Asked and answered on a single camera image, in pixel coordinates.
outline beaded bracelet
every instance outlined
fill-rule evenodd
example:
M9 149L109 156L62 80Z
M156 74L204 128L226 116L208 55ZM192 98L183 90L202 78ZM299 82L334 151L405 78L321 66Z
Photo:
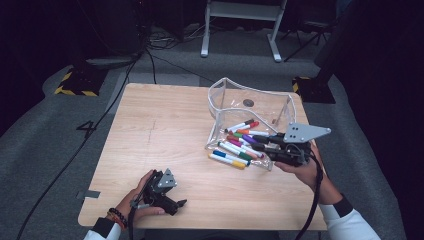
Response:
M119 218L121 223L124 225L123 229L126 229L128 227L127 219L125 219L125 217L122 215L122 213L120 211L118 211L116 208L111 208L111 209L109 209L109 212L115 214Z
M112 218L112 221L114 221L115 223L119 225L122 231L126 229L124 224L121 222L121 219L119 219L114 213L107 212L107 215Z

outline person's right hand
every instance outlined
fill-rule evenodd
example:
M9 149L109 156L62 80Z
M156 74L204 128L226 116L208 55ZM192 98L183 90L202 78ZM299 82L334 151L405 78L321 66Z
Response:
M311 149L314 152L315 157L317 158L322 168L322 161L318 148L313 143L311 143ZM283 170L284 172L295 174L300 181L302 181L304 184L308 185L313 191L315 191L317 165L314 160L310 159L308 164L299 167L294 167L282 162L275 162L274 165Z

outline clear plastic bin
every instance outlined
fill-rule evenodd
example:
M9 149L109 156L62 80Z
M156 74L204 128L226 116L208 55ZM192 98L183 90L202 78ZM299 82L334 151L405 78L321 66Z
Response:
M274 135L284 133L290 122L296 122L296 109L290 94L260 91L237 84L228 78L222 78L208 91L209 110L215 123L209 135L206 149L215 150L218 142L226 141L227 128L250 119L259 125L249 129L268 132ZM271 170L268 157L251 164Z

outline person's left hand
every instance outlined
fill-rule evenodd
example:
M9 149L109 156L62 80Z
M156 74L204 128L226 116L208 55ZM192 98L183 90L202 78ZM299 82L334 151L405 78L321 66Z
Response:
M140 182L138 183L137 188L132 189L123 199L122 201L116 206L116 209L122 213L122 215L125 217L125 219L128 220L128 215L131 211L131 205L130 202L134 199L135 196L137 196L141 189L146 185L147 180L150 178L150 176L153 174L153 170L150 170L146 175L144 175ZM133 223L137 222L141 217L148 216L148 215L162 215L165 214L165 210L160 207L147 207L142 209L137 209L134 215Z

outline yellow and black tape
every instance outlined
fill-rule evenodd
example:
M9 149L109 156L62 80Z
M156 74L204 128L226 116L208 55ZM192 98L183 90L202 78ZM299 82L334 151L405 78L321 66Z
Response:
M54 93L66 95L99 96L100 87L103 84L106 74L107 71L101 72L97 75L91 74L91 79L87 79L86 74L84 74L82 71L77 71L74 68L71 68L63 77Z
M302 94L300 93L299 81L303 80L311 80L309 77L294 77L292 79L293 92L297 93L300 98L302 98Z

